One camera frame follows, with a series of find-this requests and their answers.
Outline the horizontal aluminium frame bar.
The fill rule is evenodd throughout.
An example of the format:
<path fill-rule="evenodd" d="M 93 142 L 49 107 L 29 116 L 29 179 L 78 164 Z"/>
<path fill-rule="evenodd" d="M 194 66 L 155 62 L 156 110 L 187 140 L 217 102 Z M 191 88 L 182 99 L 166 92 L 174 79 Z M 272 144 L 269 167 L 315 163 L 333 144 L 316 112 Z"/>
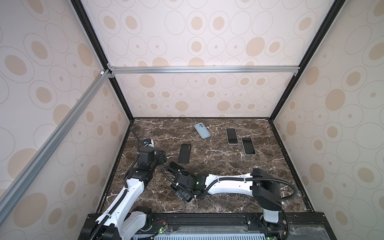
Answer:
<path fill-rule="evenodd" d="M 112 67 L 113 74 L 297 73 L 299 66 Z"/>

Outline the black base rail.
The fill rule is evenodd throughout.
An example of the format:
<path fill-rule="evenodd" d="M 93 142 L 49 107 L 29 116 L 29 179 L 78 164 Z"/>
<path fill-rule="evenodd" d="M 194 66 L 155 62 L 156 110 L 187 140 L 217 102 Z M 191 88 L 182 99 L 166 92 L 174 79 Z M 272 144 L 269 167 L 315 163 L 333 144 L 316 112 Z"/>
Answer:
<path fill-rule="evenodd" d="M 263 223 L 260 213 L 149 214 L 138 211 L 125 218 L 118 233 L 106 225 L 97 240 L 334 240 L 323 213 L 283 213 L 276 224 Z"/>

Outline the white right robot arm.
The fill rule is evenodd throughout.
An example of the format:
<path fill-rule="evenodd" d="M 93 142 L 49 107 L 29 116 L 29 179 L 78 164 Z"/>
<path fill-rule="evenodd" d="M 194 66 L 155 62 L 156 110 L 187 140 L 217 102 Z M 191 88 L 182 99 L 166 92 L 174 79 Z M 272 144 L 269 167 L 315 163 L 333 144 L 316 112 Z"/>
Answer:
<path fill-rule="evenodd" d="M 260 169 L 239 176 L 194 175 L 184 169 L 170 169 L 169 172 L 173 175 L 171 187 L 183 202 L 216 194 L 247 195 L 253 197 L 263 209 L 264 222 L 277 224 L 280 221 L 282 182 Z"/>

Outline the black phone case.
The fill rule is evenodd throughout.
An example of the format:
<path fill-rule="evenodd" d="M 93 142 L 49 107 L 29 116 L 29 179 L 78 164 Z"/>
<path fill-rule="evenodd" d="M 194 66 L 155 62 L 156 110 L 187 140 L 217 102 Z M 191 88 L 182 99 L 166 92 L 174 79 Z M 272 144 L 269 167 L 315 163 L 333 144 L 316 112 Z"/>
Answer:
<path fill-rule="evenodd" d="M 180 147 L 178 162 L 182 164 L 188 164 L 190 162 L 191 150 L 191 144 L 182 144 Z"/>

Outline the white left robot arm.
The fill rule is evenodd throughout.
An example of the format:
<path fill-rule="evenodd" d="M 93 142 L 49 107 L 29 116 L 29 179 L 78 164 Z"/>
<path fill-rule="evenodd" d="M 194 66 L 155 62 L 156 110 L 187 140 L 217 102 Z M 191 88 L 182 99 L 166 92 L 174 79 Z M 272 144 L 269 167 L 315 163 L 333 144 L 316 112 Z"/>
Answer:
<path fill-rule="evenodd" d="M 81 229 L 80 240 L 130 240 L 140 230 L 152 227 L 150 208 L 132 208 L 153 177 L 157 166 L 167 161 L 166 151 L 153 146 L 142 147 L 137 167 L 127 172 L 124 187 L 101 215 L 90 214 Z"/>

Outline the purple-edged phone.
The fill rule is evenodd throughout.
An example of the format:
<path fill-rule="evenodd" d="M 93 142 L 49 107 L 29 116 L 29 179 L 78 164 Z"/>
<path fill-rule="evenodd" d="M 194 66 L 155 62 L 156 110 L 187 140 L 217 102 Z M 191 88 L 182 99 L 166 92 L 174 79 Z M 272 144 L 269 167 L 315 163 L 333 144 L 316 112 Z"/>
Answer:
<path fill-rule="evenodd" d="M 169 167 L 172 169 L 171 172 L 173 176 L 176 176 L 178 173 L 181 173 L 182 175 L 185 175 L 185 176 L 188 175 L 188 173 L 185 172 L 185 169 L 175 162 L 170 162 Z"/>

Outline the diagonal aluminium frame bar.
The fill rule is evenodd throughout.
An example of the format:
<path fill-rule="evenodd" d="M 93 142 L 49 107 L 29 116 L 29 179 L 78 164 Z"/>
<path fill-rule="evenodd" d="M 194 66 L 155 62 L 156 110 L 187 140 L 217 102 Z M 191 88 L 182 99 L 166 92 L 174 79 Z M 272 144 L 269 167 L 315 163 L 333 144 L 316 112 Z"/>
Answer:
<path fill-rule="evenodd" d="M 4 224 L 12 210 L 28 190 L 32 182 L 36 179 L 55 150 L 61 144 L 69 130 L 74 126 L 80 115 L 84 112 L 85 108 L 89 105 L 97 91 L 109 78 L 111 73 L 111 70 L 105 69 L 104 72 L 94 80 L 87 91 L 68 112 L 63 121 L 52 132 L 50 137 L 36 152 L 31 161 L 24 167 L 18 177 L 10 185 L 4 196 L 1 198 L 1 225 Z"/>

